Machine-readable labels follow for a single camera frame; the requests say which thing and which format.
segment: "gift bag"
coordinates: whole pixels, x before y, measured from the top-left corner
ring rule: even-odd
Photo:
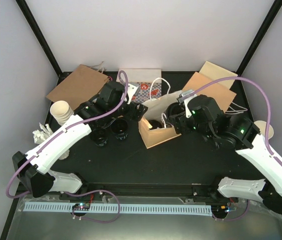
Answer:
[[[169,88],[166,95],[163,95],[159,98],[152,98],[152,96],[150,95],[150,100],[143,103],[143,105],[148,107],[148,110],[138,122],[138,127],[142,140],[147,149],[180,136],[180,134],[176,134],[175,128],[173,126],[165,126],[163,128],[150,130],[152,128],[152,125],[149,123],[149,121],[156,120],[158,122],[162,122],[162,113],[166,111],[170,104],[177,102],[177,98],[182,92],[182,90],[180,90],[169,93],[171,87],[169,83],[163,78],[156,78],[152,84],[154,84],[157,79],[162,79],[163,81],[165,81],[168,84]]]

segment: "stack of paper cups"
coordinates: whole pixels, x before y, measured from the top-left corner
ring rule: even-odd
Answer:
[[[61,126],[73,115],[73,111],[66,101],[53,103],[50,107],[50,113]]]

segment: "black metal frame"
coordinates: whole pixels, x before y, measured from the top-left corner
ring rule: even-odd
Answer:
[[[33,16],[26,0],[15,0],[15,1],[17,2],[19,8],[21,9],[21,11],[22,11],[25,19],[27,20],[29,26],[31,27],[35,37],[37,38],[38,42],[40,43],[43,51],[45,52],[48,60],[51,63],[55,73],[59,77],[58,82],[61,82],[70,73],[69,72],[63,72],[61,70],[61,68],[60,68],[55,56],[53,55],[53,53],[52,53],[44,35],[43,35],[43,33],[41,32],[39,25],[37,24],[36,19]],[[263,37],[265,36],[266,32],[268,31],[269,27],[271,26],[273,20],[275,19],[276,15],[278,14],[281,6],[282,6],[282,0],[274,0],[270,10],[268,11],[263,23],[261,24],[257,34],[255,35],[250,47],[248,48],[242,62],[240,63],[240,65],[239,65],[239,67],[236,71],[236,73],[239,76],[241,76],[243,74],[244,70],[248,66],[251,58],[253,57],[253,55],[254,55],[255,51],[257,50],[260,42],[262,41]],[[244,93],[243,85],[240,84],[240,87],[241,87],[242,92]],[[51,121],[51,115],[48,114],[47,118],[46,118],[46,123],[48,123],[50,121]],[[126,187],[127,187],[127,189],[129,189],[129,188],[133,189],[133,186],[126,186]],[[146,187],[146,186],[143,186],[143,187],[144,187],[143,189],[148,193],[149,188]],[[191,188],[188,188],[188,187],[185,187],[185,186],[179,186],[179,187],[181,187],[180,189],[178,189],[178,186],[169,186],[169,187],[170,187],[170,189],[169,189],[169,191],[167,191],[167,188],[164,188],[164,186],[159,186],[159,188],[160,188],[159,191],[161,191],[161,193],[165,192],[168,195],[169,195],[169,192],[170,192],[171,196],[172,195],[174,196],[174,195],[177,195],[177,194],[182,194],[182,195],[191,195],[192,194]],[[132,192],[135,192],[137,188],[138,188],[137,192],[139,192],[142,195],[145,194],[145,193],[141,193],[142,191],[140,192],[140,189],[142,189],[142,187],[140,187],[140,186],[133,189]],[[22,191],[22,190],[24,190],[23,186],[19,186],[18,192]],[[17,205],[18,205],[18,200],[16,200],[16,199],[13,200],[11,209],[9,211],[9,214],[8,214],[8,217],[7,217],[7,220],[6,220],[6,223],[5,223],[5,226],[4,226],[3,231],[2,231],[2,235],[1,235],[1,238],[0,238],[1,240],[6,239],[7,236],[8,236],[9,228],[10,228],[11,222],[13,220],[14,212],[17,208]]]

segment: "black cup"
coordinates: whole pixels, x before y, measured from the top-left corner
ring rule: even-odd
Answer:
[[[151,124],[151,126],[152,126],[152,128],[149,128],[150,130],[162,128],[161,122],[159,122],[157,120],[149,120],[149,124]]]
[[[111,124],[111,130],[117,139],[124,140],[128,136],[128,123],[126,120],[118,118]]]
[[[107,134],[103,129],[97,129],[90,133],[90,139],[99,147],[103,147],[107,144]]]

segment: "bag handle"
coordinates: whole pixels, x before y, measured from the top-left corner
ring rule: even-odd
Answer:
[[[166,94],[169,94],[169,92],[170,92],[170,88],[171,88],[170,83],[168,83],[168,81],[167,81],[167,80],[165,80],[164,78],[162,78],[162,77],[158,77],[158,78],[154,79],[154,81],[152,82],[152,84],[151,84],[151,86],[150,86],[150,94],[149,94],[149,95],[150,95],[150,100],[151,100],[151,92],[152,92],[152,87],[153,87],[153,84],[155,83],[155,81],[157,81],[157,80],[159,80],[159,79],[161,79],[161,80],[165,81],[165,82],[166,82],[166,84],[169,86],[169,88],[167,89]]]

